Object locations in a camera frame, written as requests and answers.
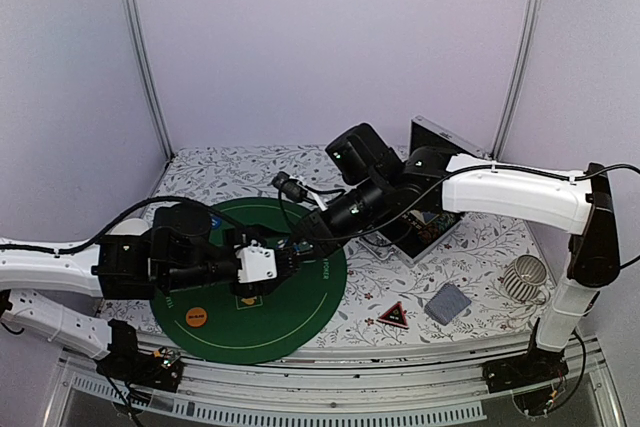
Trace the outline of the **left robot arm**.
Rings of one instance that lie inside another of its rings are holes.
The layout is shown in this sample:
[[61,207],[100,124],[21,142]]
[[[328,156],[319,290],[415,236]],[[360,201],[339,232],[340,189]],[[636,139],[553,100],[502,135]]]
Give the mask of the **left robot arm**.
[[155,199],[152,222],[130,210],[81,243],[1,243],[1,320],[28,327],[93,359],[99,373],[138,381],[177,374],[167,352],[145,354],[135,328],[82,315],[42,296],[66,291],[104,300],[151,300],[227,283],[241,297],[272,292],[297,268],[295,253],[266,244],[271,229],[246,226],[202,202]]

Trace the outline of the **orange big blind button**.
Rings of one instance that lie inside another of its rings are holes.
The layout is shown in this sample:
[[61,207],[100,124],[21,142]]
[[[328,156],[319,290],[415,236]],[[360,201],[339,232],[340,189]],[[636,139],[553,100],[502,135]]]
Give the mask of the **orange big blind button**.
[[202,307],[190,308],[185,314],[186,325],[190,328],[201,328],[208,321],[208,313]]

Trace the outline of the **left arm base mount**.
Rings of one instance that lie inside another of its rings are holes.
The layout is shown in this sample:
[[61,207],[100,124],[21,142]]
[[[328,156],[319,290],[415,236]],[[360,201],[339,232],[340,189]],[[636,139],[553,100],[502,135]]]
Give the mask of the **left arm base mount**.
[[152,353],[110,353],[96,364],[98,373],[122,381],[127,386],[142,386],[170,393],[177,392],[184,370],[181,355],[166,347]]

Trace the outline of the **row of poker chips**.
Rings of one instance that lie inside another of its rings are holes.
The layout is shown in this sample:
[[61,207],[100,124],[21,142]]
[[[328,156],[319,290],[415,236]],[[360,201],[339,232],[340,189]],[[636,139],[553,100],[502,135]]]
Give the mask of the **row of poker chips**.
[[311,259],[315,256],[314,246],[308,242],[296,242],[287,247],[288,251],[299,258]]

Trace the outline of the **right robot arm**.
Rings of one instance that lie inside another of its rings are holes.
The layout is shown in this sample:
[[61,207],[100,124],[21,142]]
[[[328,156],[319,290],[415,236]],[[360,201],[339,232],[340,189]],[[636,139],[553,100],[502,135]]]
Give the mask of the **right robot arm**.
[[476,157],[450,141],[423,145],[401,160],[368,123],[356,125],[325,149],[350,191],[306,214],[293,228],[325,255],[349,240],[376,232],[411,210],[477,212],[517,218],[569,234],[566,274],[552,304],[533,331],[517,374],[537,383],[600,289],[626,263],[620,247],[608,174],[592,163],[586,171],[550,171]]

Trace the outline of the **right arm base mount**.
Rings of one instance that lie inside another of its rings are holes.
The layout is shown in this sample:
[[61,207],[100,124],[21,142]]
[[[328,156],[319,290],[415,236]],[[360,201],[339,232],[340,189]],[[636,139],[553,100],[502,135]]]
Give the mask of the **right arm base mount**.
[[564,351],[550,352],[537,347],[520,355],[485,362],[481,369],[490,393],[549,382],[569,372]]

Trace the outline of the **blue small blind button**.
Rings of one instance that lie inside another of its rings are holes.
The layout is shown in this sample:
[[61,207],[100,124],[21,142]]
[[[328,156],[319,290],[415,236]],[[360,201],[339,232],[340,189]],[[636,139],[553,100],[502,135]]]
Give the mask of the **blue small blind button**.
[[217,230],[221,227],[222,225],[222,220],[218,217],[212,217],[211,218],[211,228],[213,230]]

